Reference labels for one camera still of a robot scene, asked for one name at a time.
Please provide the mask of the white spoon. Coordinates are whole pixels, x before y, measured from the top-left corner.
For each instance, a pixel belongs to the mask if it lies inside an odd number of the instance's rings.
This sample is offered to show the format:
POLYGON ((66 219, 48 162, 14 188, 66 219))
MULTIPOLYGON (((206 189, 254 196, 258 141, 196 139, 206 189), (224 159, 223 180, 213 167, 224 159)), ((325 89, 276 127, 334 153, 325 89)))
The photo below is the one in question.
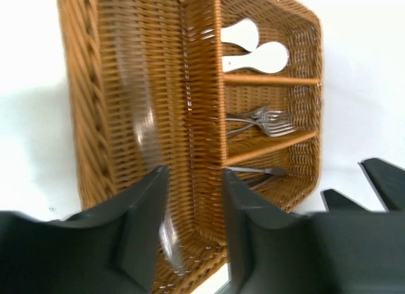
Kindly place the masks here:
POLYGON ((239 69, 250 69, 259 73, 274 74, 282 71, 289 60, 288 49, 279 42, 267 42, 249 54, 223 56, 224 73, 239 69))
POLYGON ((249 18, 221 29, 221 41, 253 52, 259 44, 258 26, 249 18))

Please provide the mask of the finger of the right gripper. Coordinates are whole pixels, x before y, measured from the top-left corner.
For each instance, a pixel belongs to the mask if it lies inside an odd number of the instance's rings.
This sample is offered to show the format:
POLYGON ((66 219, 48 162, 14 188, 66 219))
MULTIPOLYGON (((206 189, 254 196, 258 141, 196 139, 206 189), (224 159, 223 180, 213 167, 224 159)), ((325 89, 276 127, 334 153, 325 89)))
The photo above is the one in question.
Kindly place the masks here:
POLYGON ((321 191, 321 197, 327 211, 370 211, 335 189, 321 191))

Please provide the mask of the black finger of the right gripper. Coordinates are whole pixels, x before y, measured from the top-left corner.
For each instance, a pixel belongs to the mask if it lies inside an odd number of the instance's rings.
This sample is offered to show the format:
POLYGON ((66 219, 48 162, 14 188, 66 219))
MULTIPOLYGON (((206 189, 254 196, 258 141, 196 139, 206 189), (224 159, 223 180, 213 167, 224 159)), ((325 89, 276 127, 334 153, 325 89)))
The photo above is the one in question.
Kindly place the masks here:
POLYGON ((389 211, 404 210, 404 169, 380 158, 361 161, 361 169, 389 211))

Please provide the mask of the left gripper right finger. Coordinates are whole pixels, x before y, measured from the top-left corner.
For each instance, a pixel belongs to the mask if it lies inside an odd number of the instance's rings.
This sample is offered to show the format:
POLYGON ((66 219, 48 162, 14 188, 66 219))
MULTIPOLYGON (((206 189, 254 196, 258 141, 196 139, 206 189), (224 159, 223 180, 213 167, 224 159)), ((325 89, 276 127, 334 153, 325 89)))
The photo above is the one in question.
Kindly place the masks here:
POLYGON ((224 170, 231 293, 403 293, 404 213, 293 215, 224 170))

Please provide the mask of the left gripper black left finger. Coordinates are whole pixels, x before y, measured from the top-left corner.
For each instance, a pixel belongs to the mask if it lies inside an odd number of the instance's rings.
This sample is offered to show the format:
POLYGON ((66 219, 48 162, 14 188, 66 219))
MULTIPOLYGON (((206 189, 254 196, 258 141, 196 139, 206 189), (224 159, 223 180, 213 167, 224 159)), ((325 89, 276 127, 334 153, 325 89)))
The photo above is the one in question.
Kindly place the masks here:
POLYGON ((168 168, 66 220, 1 213, 2 293, 150 293, 168 168))

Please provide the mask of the long silver chopstick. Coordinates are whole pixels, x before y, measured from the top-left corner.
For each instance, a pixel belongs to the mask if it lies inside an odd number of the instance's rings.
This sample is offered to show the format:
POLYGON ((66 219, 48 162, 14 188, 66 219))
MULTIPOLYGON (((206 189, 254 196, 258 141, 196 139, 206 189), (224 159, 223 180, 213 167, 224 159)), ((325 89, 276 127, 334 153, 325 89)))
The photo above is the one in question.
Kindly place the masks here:
MULTIPOLYGON (((116 37, 117 60, 122 67, 122 82, 129 89, 131 97, 132 127, 146 171, 152 171, 163 164, 162 149, 159 143, 157 119, 153 104, 153 93, 146 70, 143 50, 124 37, 116 37)), ((178 233, 170 216, 165 212, 159 227, 159 239, 165 255, 175 274, 185 273, 178 233)))

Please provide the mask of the silver knife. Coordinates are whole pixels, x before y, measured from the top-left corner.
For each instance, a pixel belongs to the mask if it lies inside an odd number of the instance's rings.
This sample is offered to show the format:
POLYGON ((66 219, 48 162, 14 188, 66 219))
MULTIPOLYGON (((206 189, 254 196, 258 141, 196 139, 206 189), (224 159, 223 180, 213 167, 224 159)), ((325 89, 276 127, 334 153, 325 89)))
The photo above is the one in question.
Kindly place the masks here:
POLYGON ((275 176, 285 176, 287 172, 280 167, 275 168, 248 168, 242 166, 230 166, 228 167, 231 171, 240 172, 240 173, 261 173, 267 175, 275 175, 275 176))

